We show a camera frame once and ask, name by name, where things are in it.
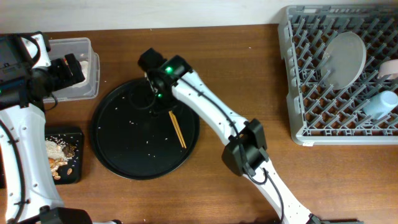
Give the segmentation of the white tissue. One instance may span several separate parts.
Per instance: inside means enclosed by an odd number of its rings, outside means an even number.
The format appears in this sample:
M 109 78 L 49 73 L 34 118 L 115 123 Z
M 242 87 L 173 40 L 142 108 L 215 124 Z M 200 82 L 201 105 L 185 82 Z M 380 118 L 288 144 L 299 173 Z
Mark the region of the white tissue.
M 84 76 L 84 80 L 80 83 L 75 84 L 75 87 L 80 88 L 88 83 L 88 67 L 89 63 L 86 60 L 80 61 L 81 70 Z

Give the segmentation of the rice and food scraps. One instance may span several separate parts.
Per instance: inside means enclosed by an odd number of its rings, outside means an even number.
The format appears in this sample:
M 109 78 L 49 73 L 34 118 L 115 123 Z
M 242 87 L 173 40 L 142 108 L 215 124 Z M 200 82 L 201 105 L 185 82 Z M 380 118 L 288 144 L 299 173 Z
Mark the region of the rice and food scraps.
M 50 167 L 54 180 L 61 180 L 62 177 L 68 177 L 73 173 L 72 168 L 67 168 L 69 161 L 73 158 L 67 159 L 62 152 L 62 149 L 68 144 L 71 143 L 66 143 L 63 139 L 50 138 L 45 140 L 48 160 L 52 158 L 56 161 L 56 164 Z

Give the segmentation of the grey plate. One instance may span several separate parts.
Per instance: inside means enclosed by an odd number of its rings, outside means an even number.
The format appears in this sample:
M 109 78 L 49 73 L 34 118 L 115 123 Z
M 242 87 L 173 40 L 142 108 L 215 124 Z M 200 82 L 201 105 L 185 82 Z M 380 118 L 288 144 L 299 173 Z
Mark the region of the grey plate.
M 366 47 L 359 35 L 344 32 L 327 45 L 320 67 L 321 79 L 334 90 L 350 86 L 362 73 Z

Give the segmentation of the light blue cup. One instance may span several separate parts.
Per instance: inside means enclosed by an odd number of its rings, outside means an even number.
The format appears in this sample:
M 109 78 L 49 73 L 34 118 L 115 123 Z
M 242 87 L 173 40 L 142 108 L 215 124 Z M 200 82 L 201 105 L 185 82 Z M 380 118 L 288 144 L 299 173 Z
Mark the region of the light blue cup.
M 363 108 L 364 114 L 380 119 L 397 106 L 397 95 L 393 91 L 383 91 L 369 100 Z

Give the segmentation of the pink white bowl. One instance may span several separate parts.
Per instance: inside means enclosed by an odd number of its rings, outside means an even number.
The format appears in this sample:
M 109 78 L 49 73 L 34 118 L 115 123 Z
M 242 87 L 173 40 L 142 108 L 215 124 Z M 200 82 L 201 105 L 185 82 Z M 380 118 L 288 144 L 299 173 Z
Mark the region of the pink white bowl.
M 378 70 L 378 78 L 394 80 L 398 77 L 398 59 L 389 60 L 381 64 Z

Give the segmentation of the brown food chunk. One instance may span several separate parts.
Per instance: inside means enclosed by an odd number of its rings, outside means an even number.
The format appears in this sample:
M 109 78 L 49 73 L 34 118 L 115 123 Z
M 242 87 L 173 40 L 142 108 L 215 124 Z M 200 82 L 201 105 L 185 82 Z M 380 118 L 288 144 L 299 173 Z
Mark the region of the brown food chunk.
M 62 152 L 67 159 L 70 159 L 75 155 L 75 150 L 76 146 L 68 144 L 62 149 Z

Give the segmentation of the orange carrot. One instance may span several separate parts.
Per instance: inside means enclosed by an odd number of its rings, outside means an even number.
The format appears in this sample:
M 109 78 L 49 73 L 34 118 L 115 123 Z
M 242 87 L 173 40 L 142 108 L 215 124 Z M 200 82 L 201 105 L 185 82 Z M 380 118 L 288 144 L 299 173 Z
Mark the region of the orange carrot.
M 56 161 L 52 158 L 49 158 L 50 167 L 53 167 L 56 164 Z

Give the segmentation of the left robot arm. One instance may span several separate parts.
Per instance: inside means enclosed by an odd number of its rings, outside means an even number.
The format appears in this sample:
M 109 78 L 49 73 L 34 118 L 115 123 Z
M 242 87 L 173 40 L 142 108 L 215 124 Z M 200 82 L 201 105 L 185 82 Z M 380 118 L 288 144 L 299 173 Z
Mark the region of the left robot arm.
M 50 60 L 41 33 L 1 37 L 1 154 L 6 175 L 6 223 L 91 223 L 67 208 L 55 187 L 45 147 L 44 98 L 83 82 L 73 54 Z

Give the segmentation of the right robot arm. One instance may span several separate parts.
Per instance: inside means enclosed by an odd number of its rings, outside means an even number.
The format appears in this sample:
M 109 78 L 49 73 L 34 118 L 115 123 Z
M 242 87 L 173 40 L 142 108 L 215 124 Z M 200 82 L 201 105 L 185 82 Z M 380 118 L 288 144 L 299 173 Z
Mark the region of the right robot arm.
M 221 156 L 228 169 L 247 178 L 270 203 L 283 224 L 317 224 L 322 220 L 302 205 L 284 184 L 266 152 L 264 128 L 226 106 L 184 58 L 170 59 L 146 50 L 138 65 L 156 99 L 170 106 L 181 102 L 204 120 L 224 145 Z

